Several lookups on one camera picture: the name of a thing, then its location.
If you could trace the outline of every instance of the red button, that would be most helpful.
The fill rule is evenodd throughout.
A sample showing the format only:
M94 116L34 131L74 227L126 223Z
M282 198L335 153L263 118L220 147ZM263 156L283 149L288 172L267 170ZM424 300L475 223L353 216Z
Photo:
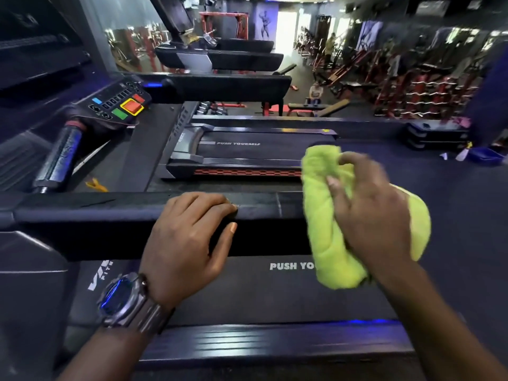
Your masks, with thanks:
M127 112L130 112L131 114L135 114L141 108L141 104L139 104L138 102L135 102L134 100L131 100L131 101L125 103L125 105L123 105L122 107Z
M133 96L133 98L136 99L139 103L144 103L145 102L145 100L140 95L138 95L138 94L135 94Z

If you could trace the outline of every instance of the fingernail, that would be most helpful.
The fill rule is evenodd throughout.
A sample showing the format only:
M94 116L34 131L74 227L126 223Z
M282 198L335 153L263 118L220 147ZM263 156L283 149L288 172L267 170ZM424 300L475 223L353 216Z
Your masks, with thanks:
M334 177L331 177L331 176L327 176L326 177L326 182L327 184L330 186L330 187L340 187L340 182L338 179L335 179Z

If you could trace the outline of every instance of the watch bezel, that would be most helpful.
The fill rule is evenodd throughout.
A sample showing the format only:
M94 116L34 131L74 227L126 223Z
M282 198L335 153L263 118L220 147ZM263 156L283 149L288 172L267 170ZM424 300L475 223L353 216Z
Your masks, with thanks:
M124 307L122 307L118 312L113 315L105 314L105 312L101 309L101 304L107 295L108 291L114 286L118 281L122 279L127 279L132 284L132 289L130 291L129 299L125 303ZM132 316L134 310L139 308L142 305L143 300L146 299L146 281L142 277L140 277L137 273L129 273L126 275L120 275L117 279L114 279L110 282L108 286L104 288L99 298L98 304L98 312L101 316L103 324L106 326L115 326L115 325L123 325L120 322L125 320L127 317Z

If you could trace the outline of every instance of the smartwatch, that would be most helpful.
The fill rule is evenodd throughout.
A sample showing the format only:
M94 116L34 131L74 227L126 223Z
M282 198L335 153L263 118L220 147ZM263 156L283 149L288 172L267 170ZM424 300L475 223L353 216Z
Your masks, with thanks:
M160 333L173 312L174 309L165 311L148 296L146 277L137 273L112 280L98 301L103 326L120 326L140 333Z

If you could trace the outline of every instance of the green button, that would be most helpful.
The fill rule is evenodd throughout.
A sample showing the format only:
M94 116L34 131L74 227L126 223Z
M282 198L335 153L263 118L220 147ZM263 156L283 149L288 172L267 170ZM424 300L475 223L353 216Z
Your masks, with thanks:
M118 108L115 108L111 113L117 115L122 120L128 116L124 111L120 111Z

